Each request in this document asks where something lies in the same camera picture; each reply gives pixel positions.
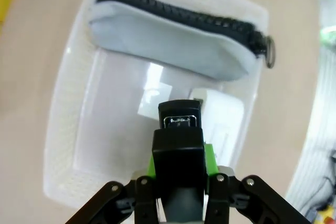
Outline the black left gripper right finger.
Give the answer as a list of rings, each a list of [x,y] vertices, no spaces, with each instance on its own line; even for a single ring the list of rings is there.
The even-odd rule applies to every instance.
[[[205,223],[229,223],[231,208],[251,223],[309,223],[260,177],[249,175],[239,180],[232,168],[217,166],[212,144],[205,144],[205,164]]]

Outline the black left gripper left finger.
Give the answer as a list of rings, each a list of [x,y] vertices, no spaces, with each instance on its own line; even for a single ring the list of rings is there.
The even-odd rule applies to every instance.
[[[134,223],[157,223],[156,178],[151,157],[145,170],[133,173],[127,185],[106,183],[67,223],[123,223],[134,215]]]

